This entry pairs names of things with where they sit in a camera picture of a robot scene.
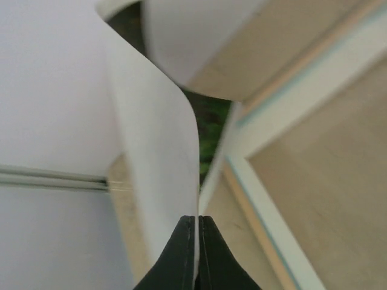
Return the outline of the teal wooden picture frame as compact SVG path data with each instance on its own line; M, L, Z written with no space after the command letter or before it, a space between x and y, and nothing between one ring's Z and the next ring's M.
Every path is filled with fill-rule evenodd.
M224 176L284 289L324 284L249 159L379 60L386 52L385 28L386 2L362 1L241 108Z

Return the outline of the white mat board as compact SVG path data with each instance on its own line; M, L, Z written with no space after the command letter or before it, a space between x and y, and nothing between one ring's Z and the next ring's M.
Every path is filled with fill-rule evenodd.
M249 158L358 77L386 51L386 10L368 16L294 80L239 122L225 174L284 289L324 284L249 163Z

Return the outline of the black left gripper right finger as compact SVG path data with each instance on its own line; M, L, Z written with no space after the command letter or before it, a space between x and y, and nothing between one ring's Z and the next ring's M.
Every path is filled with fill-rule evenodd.
M210 216L199 217L200 260L196 288L261 290L233 256Z

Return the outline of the sunflower photo print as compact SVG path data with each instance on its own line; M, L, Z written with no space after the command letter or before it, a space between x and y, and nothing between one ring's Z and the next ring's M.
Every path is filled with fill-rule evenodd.
M164 250L182 216L195 218L194 277L200 260L200 144L189 102L192 93L171 80L148 56L144 1L99 1L107 25L107 59L129 180L124 212L115 196L123 230L129 230L129 260L137 284Z

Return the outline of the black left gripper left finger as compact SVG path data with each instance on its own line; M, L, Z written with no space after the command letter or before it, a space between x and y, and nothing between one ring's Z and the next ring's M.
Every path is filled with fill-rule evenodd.
M154 266L134 290L194 288L195 218L182 216Z

